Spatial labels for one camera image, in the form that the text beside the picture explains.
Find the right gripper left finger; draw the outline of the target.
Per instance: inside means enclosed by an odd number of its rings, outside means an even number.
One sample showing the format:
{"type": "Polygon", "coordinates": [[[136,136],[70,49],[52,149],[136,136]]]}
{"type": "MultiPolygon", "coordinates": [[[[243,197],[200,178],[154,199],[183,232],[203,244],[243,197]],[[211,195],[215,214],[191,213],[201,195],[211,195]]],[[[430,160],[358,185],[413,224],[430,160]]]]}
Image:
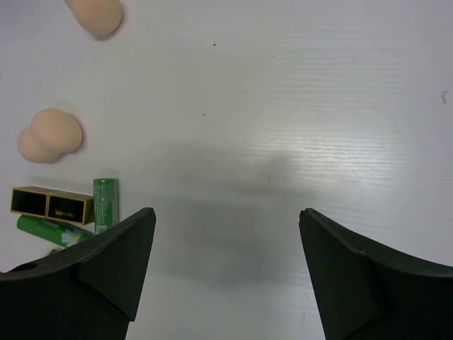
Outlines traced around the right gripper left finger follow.
{"type": "Polygon", "coordinates": [[[1,274],[2,339],[124,339],[137,316],[156,215],[1,274]]]}

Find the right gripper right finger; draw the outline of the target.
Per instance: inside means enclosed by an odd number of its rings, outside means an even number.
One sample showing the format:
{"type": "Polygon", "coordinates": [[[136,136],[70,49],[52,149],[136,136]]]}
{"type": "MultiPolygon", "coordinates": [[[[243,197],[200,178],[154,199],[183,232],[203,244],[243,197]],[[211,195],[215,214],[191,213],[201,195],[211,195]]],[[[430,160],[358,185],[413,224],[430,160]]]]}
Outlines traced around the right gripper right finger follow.
{"type": "Polygon", "coordinates": [[[307,208],[299,230],[327,339],[451,339],[452,267],[307,208]]]}

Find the black gold lipstick case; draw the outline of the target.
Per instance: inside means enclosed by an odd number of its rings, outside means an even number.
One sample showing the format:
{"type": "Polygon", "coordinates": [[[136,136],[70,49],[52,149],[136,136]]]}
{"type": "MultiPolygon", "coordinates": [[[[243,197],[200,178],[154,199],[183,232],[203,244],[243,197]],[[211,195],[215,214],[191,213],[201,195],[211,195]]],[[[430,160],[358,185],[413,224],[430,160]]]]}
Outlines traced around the black gold lipstick case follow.
{"type": "Polygon", "coordinates": [[[39,186],[12,188],[11,212],[75,225],[95,220],[92,195],[39,186]]]}

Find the green tube side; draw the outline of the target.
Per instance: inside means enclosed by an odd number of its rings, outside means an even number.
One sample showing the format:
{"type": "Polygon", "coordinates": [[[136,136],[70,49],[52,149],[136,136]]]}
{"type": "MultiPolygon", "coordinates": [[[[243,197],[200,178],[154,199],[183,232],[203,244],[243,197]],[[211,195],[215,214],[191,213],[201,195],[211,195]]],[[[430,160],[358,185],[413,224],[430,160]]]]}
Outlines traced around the green tube side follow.
{"type": "Polygon", "coordinates": [[[116,178],[93,180],[95,234],[100,234],[119,222],[119,193],[116,178]]]}

